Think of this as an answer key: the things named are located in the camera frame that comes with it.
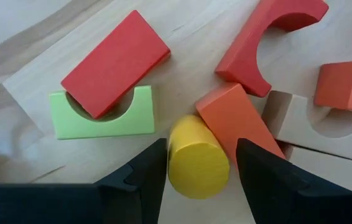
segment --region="wooden table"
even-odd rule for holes
[[[259,68],[274,90],[311,97],[321,64],[352,60],[352,0],[328,0],[314,26],[267,31]],[[197,99],[219,86],[213,73],[257,0],[0,0],[0,182],[94,182],[155,139],[168,136]],[[133,9],[172,58],[138,85],[157,89],[157,133],[58,141],[49,93]],[[258,111],[266,99],[252,97]],[[222,193],[189,200],[167,182],[160,223],[254,223],[235,169]]]

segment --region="orange block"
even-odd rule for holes
[[[235,165],[239,138],[246,138],[285,159],[240,84],[227,83],[204,96],[195,106]]]
[[[268,27],[292,32],[319,22],[328,10],[322,0],[261,0],[223,56],[215,72],[238,82],[252,95],[265,97],[271,89],[257,67],[257,46]]]
[[[352,110],[352,62],[321,66],[314,103]]]

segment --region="green arch block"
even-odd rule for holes
[[[100,121],[87,117],[65,91],[50,94],[52,120],[57,139],[98,138],[155,132],[151,86],[134,89],[132,103],[120,117]]]

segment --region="yellow cylinder block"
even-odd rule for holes
[[[205,199],[219,193],[229,176],[219,142],[199,117],[186,115],[170,133],[169,180],[182,195]]]

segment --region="natural wood block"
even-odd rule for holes
[[[170,133],[169,180],[189,198],[219,193],[229,176],[229,163],[219,142],[194,115],[178,120]]]
[[[132,11],[62,85],[94,119],[100,118],[169,55],[151,26]]]
[[[265,97],[271,89],[257,67],[257,46],[268,27],[292,32],[319,22],[328,10],[322,0],[261,0],[253,10],[215,72],[238,82],[252,95]]]
[[[196,107],[235,165],[239,138],[246,138],[285,159],[240,84],[227,83],[200,99]]]
[[[65,91],[50,95],[53,125],[58,139],[98,138],[155,132],[151,86],[138,86],[130,107],[109,121],[93,120]]]
[[[292,145],[284,150],[293,165],[352,190],[352,160]]]
[[[271,91],[262,118],[280,141],[352,159],[352,111],[311,106],[305,97]]]
[[[352,62],[321,66],[314,102],[320,106],[352,110]]]

